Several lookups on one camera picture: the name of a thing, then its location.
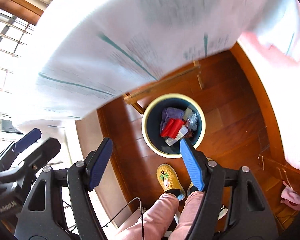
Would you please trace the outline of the pink bed sheet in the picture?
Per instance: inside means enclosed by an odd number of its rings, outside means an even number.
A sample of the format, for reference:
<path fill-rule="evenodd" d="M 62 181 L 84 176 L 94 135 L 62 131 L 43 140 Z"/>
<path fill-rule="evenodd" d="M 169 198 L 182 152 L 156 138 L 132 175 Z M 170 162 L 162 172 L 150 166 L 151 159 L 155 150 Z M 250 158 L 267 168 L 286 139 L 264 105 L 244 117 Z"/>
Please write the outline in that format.
<path fill-rule="evenodd" d="M 300 170 L 300 3 L 285 0 L 283 17 L 269 29 L 238 39 L 264 86 L 279 127 L 285 161 Z M 300 209 L 300 193 L 284 179 L 283 202 Z"/>

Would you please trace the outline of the pink trouser left leg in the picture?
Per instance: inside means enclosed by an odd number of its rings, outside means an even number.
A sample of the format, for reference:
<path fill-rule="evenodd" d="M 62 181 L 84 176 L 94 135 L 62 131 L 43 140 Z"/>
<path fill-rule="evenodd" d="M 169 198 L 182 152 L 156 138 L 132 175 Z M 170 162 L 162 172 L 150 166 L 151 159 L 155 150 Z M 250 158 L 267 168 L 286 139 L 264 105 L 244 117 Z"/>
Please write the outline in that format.
<path fill-rule="evenodd" d="M 163 193 L 143 214 L 144 239 L 162 239 L 179 206 L 175 195 Z M 140 210 L 135 211 L 119 228 L 113 239 L 142 239 Z"/>

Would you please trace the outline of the window metal grille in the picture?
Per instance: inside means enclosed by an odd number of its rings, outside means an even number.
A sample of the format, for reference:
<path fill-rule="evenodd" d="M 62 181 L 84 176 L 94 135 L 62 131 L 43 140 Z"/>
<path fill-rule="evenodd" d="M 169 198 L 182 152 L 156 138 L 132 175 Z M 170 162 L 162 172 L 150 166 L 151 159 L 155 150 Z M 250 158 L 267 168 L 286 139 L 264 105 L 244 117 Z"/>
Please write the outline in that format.
<path fill-rule="evenodd" d="M 0 132 L 19 134 L 12 126 L 13 80 L 34 25 L 0 9 Z"/>

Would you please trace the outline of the purple plastic bag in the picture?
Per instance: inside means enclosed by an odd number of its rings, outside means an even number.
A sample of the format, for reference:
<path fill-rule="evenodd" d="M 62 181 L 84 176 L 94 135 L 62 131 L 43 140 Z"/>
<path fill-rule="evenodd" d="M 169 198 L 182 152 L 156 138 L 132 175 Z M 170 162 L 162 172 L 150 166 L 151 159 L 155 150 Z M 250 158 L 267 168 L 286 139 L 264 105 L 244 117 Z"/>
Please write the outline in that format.
<path fill-rule="evenodd" d="M 167 125 L 168 121 L 170 119 L 183 119 L 185 111 L 178 109 L 178 108 L 173 108 L 173 107 L 167 107 L 162 110 L 162 119 L 160 123 L 160 131 L 162 132 Z"/>

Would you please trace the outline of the wooden table frame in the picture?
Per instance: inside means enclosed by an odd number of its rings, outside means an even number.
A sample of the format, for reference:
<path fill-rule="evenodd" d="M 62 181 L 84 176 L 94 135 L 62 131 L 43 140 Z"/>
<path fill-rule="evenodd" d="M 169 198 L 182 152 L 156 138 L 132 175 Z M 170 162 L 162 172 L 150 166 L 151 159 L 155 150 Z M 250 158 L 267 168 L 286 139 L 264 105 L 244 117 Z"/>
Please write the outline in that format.
<path fill-rule="evenodd" d="M 204 88 L 204 83 L 202 81 L 201 75 L 201 64 L 198 61 L 193 61 L 193 66 L 187 68 L 181 72 L 171 74 L 170 76 L 163 77 L 161 80 L 150 83 L 146 87 L 140 88 L 137 92 L 134 93 L 125 93 L 123 94 L 123 99 L 125 103 L 133 106 L 137 112 L 144 114 L 145 109 L 141 107 L 138 103 L 138 100 L 141 100 L 153 93 L 159 92 L 161 90 L 167 89 L 169 86 L 179 82 L 181 79 L 188 77 L 190 75 L 196 74 L 199 86 L 201 89 Z"/>

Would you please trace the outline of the yellow rimmed blue trash bin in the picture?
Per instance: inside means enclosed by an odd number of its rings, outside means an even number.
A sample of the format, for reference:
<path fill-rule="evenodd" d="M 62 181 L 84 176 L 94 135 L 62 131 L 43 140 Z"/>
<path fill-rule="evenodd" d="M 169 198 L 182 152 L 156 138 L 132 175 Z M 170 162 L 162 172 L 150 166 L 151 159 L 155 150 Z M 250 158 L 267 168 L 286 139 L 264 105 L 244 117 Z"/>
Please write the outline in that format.
<path fill-rule="evenodd" d="M 153 100 L 142 117 L 142 135 L 149 148 L 165 158 L 180 158 L 180 141 L 189 139 L 194 148 L 201 144 L 205 115 L 193 99 L 170 93 Z"/>

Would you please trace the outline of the left yellow slipper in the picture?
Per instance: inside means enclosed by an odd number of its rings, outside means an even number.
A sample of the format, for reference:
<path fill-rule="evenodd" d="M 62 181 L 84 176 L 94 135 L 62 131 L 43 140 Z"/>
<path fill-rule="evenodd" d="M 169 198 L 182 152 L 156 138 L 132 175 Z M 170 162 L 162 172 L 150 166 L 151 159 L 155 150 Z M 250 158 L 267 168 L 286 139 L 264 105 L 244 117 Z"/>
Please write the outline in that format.
<path fill-rule="evenodd" d="M 179 201 L 185 199 L 186 192 L 172 166 L 168 164 L 159 165 L 157 168 L 157 180 L 165 193 L 173 194 Z"/>

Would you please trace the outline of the red wrapper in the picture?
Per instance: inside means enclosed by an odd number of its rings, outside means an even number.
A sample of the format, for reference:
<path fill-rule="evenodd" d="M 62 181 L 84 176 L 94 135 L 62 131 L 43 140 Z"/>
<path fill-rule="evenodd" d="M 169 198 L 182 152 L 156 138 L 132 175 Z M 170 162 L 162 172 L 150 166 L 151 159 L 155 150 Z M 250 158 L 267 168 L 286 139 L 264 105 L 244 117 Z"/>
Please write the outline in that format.
<path fill-rule="evenodd" d="M 160 133 L 160 136 L 165 138 L 175 138 L 180 128 L 185 124 L 185 120 L 170 119 L 165 126 L 164 130 Z"/>

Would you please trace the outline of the small beige box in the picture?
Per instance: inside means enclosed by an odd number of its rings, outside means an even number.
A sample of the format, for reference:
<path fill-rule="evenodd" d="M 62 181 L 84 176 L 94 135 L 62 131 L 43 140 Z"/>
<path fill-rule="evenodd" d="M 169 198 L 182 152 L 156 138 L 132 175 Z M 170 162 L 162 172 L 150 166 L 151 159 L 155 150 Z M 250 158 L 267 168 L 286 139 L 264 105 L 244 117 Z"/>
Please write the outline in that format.
<path fill-rule="evenodd" d="M 167 138 L 165 140 L 166 144 L 168 144 L 168 146 L 172 146 L 173 144 L 175 144 L 176 142 L 178 142 L 180 139 L 182 139 L 183 137 L 185 137 L 185 135 L 187 135 L 187 133 L 189 132 L 188 128 L 183 125 L 178 134 L 176 135 L 175 138 Z"/>

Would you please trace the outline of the pink trouser leg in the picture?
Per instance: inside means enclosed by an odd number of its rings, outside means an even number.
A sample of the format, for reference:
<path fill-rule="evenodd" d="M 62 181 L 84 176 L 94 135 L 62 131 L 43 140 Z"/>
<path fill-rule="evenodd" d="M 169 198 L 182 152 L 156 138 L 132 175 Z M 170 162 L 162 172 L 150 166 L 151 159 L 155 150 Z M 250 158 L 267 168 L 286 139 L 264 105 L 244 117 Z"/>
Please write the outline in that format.
<path fill-rule="evenodd" d="M 175 195 L 163 193 L 143 214 L 144 239 L 162 239 L 179 206 Z M 113 239 L 142 239 L 140 210 L 135 211 L 119 228 Z"/>
<path fill-rule="evenodd" d="M 179 223 L 168 239 L 184 240 L 186 238 L 196 218 L 204 194 L 202 191 L 194 191 L 188 196 L 180 215 Z"/>

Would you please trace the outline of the floral white teal tablecloth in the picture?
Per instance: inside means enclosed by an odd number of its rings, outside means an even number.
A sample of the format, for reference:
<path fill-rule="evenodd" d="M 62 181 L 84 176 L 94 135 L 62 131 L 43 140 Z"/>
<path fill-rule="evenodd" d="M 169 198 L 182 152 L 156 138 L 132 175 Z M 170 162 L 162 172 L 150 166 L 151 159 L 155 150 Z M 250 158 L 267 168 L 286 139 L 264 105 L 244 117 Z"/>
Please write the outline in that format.
<path fill-rule="evenodd" d="M 245 32 L 292 53 L 295 0 L 53 0 L 16 73 L 12 124 L 79 120 L 121 94 L 231 48 Z"/>

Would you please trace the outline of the clear plastic wrapper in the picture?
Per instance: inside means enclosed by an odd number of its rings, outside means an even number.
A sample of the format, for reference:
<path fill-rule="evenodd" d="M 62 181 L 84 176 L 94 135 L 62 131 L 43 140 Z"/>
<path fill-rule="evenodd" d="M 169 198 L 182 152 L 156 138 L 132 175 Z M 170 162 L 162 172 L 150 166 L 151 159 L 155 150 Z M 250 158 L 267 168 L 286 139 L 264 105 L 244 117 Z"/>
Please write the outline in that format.
<path fill-rule="evenodd" d="M 190 108 L 187 108 L 183 119 L 186 121 L 187 123 L 187 127 L 193 131 L 197 130 L 197 121 L 198 121 L 198 116 L 197 114 Z"/>

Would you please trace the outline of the pink trouser right leg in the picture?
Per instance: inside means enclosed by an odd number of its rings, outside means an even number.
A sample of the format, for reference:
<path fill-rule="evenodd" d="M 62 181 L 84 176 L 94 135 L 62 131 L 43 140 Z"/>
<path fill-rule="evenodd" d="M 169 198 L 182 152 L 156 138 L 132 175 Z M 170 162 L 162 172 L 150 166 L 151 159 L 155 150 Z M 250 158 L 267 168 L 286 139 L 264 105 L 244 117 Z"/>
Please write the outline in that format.
<path fill-rule="evenodd" d="M 186 238 L 196 218 L 204 194 L 202 191 L 194 191 L 188 196 L 180 215 L 179 223 L 168 239 L 184 240 Z"/>

